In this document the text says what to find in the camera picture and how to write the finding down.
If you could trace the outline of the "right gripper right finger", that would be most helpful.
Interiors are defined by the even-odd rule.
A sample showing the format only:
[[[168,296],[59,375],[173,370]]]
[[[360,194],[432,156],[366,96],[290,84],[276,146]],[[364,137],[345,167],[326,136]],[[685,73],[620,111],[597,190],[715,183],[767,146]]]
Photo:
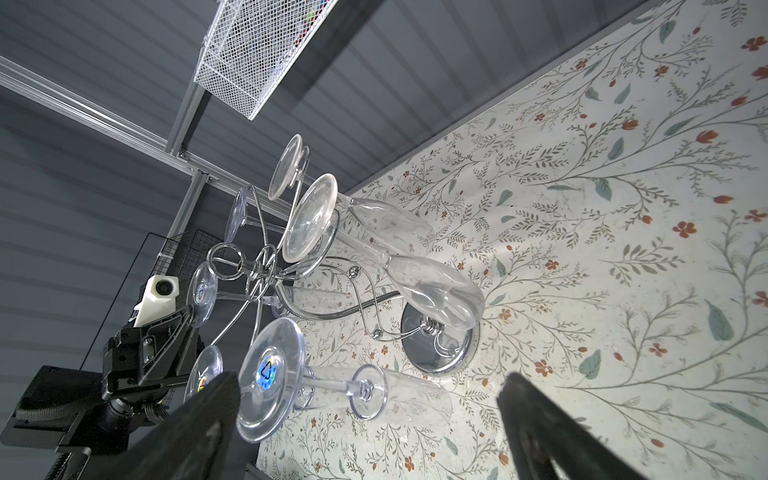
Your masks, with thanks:
[[[556,479],[553,465],[570,479],[640,479],[523,375],[507,376],[497,404],[520,479]]]

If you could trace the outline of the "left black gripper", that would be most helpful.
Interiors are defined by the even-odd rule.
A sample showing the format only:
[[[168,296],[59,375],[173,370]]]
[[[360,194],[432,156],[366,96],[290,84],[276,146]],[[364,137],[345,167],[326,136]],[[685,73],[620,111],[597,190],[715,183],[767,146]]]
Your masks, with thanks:
[[[104,348],[102,399],[161,400],[186,384],[200,345],[190,306],[141,327],[121,328]]]

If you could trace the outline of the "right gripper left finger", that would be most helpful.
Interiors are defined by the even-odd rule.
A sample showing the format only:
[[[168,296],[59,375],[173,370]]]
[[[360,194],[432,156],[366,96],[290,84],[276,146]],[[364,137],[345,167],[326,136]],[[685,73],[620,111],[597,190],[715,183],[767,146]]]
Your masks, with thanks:
[[[84,479],[220,479],[240,404],[237,375],[224,372],[126,453]]]

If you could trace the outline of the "clear wine glass front sticker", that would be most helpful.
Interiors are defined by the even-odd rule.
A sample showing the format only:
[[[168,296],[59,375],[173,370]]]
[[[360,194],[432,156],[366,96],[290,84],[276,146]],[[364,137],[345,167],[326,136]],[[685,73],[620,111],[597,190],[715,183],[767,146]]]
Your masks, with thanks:
[[[444,427],[453,414],[437,383],[374,364],[309,364],[298,324],[281,317],[256,337],[238,375],[241,399],[236,427],[247,442],[273,434],[293,412],[347,409],[362,421],[419,428]]]

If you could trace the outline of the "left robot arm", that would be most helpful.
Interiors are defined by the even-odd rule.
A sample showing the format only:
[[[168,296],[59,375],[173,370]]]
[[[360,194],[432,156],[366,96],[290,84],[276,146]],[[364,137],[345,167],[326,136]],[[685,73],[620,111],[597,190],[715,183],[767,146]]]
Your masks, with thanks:
[[[100,372],[44,365],[1,434],[5,446],[58,453],[50,479],[76,478],[93,457],[127,451],[133,432],[169,415],[203,343],[185,306],[141,326],[124,326],[104,347]]]

